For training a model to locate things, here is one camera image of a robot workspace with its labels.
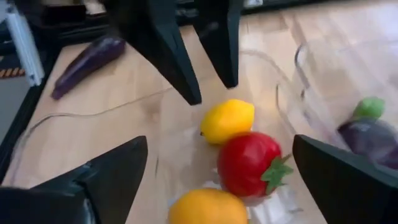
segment yellow lemon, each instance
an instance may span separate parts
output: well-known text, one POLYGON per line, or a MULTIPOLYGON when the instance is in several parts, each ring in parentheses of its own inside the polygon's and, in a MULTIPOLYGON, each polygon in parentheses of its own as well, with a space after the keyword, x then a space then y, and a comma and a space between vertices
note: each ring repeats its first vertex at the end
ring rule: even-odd
POLYGON ((191 190, 169 210, 170 224, 248 224, 246 207, 235 195, 217 189, 191 190))
POLYGON ((223 144, 235 134, 250 131, 254 122, 254 105, 228 100, 207 112, 200 131, 211 144, 223 144))

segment strawberry leaves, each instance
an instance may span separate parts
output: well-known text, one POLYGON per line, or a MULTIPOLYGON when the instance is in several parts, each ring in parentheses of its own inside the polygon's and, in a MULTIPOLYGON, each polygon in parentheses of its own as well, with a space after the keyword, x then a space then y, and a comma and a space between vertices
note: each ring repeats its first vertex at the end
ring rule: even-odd
POLYGON ((293 172, 293 169, 285 165, 285 162, 292 157, 291 154, 279 158, 276 157, 270 167, 261 175, 261 180, 268 182, 266 194, 269 195, 275 188, 284 185, 282 178, 293 172))

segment eggplant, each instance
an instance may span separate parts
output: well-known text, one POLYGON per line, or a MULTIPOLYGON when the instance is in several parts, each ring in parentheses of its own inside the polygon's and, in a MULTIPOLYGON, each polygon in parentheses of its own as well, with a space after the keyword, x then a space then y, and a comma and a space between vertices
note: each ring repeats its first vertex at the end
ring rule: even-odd
POLYGON ((51 97, 59 100, 95 70, 117 59, 126 50, 126 42, 113 35, 105 35, 93 41, 67 67, 55 82, 51 97))
POLYGON ((352 119, 341 125, 338 132, 353 153, 398 169, 397 131, 387 122, 370 117, 352 119))

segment wooden table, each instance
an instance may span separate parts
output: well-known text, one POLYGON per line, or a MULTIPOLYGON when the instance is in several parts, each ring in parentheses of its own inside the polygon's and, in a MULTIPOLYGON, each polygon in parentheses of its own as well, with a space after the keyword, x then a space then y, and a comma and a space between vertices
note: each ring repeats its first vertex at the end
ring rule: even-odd
MULTIPOLYGON (((328 39, 347 45, 367 40, 396 39, 397 20, 398 3, 393 1, 346 1, 255 14, 241 19, 239 47, 241 50, 265 52, 293 80, 294 55, 300 44, 313 39, 328 39)), ((215 71, 193 28, 182 27, 181 33, 198 79, 207 80, 206 85, 215 90, 211 94, 223 94, 220 82, 213 83, 212 79, 208 79, 215 77, 215 71)), ((187 127, 196 124, 195 119, 201 116, 203 110, 195 111, 172 91, 164 95, 170 85, 130 47, 122 58, 87 78, 60 101, 53 101, 50 93, 55 80, 85 46, 86 44, 73 45, 62 50, 29 126, 52 113, 95 114, 143 97, 151 97, 147 101, 127 105, 129 110, 112 112, 104 120, 99 117, 81 120, 56 118, 43 124, 32 135, 34 139, 28 142, 26 150, 18 150, 17 155, 22 159, 13 161, 4 183, 9 185, 14 181, 20 187, 33 187, 134 136, 146 134, 149 150, 153 151, 149 152, 147 170, 127 223, 156 223, 148 221, 152 212, 149 198, 153 198, 151 196, 154 193, 151 187, 159 181, 155 180, 153 174, 156 173, 155 163, 159 154, 166 154, 163 156, 167 157, 168 152, 158 152, 155 149, 158 149, 159 144, 171 148, 170 151, 190 144, 189 137, 195 130, 187 127), (185 115, 177 115, 170 108, 179 108, 179 112, 185 115), (118 131, 114 132, 113 127, 118 127, 118 131), (164 138, 164 133, 171 136, 171 139, 164 138)), ((258 73, 253 73, 246 77, 244 82, 247 85, 236 94, 240 91, 248 95, 253 93, 262 81, 257 76, 258 73)), ((203 108, 211 106, 211 94, 202 92, 203 108)), ((282 143, 282 146, 285 152, 289 152, 291 139, 286 141, 289 143, 282 143)), ((297 201, 304 209, 303 216, 309 223, 325 223, 298 172, 289 179, 289 183, 298 192, 297 201)))

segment transparent container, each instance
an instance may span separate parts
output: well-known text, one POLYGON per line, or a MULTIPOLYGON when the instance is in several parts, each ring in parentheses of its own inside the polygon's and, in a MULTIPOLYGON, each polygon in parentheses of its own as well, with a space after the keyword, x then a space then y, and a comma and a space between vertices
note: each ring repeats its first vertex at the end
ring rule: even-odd
POLYGON ((357 104, 369 96, 385 101, 380 119, 397 129, 397 62, 395 40, 354 46, 318 40, 299 47, 292 84, 304 108, 314 112, 305 116, 308 124, 321 133, 309 135, 348 149, 336 130, 352 117, 357 104))
MULTIPOLYGON (((289 121, 300 123, 303 132, 311 131, 299 97, 275 63, 262 52, 240 54, 238 87, 227 90, 215 72, 209 73, 199 80, 201 105, 189 106, 170 88, 98 114, 49 114, 21 136, 5 183, 33 187, 145 135, 146 171, 127 223, 166 224, 169 206, 181 194, 220 187, 218 150, 204 141, 199 130, 203 115, 217 103, 230 98, 253 103, 252 129, 275 138, 285 155, 291 152, 295 134, 289 121)), ((248 206, 251 224, 324 222, 294 160, 288 163, 296 172, 286 178, 287 185, 264 203, 248 206)))

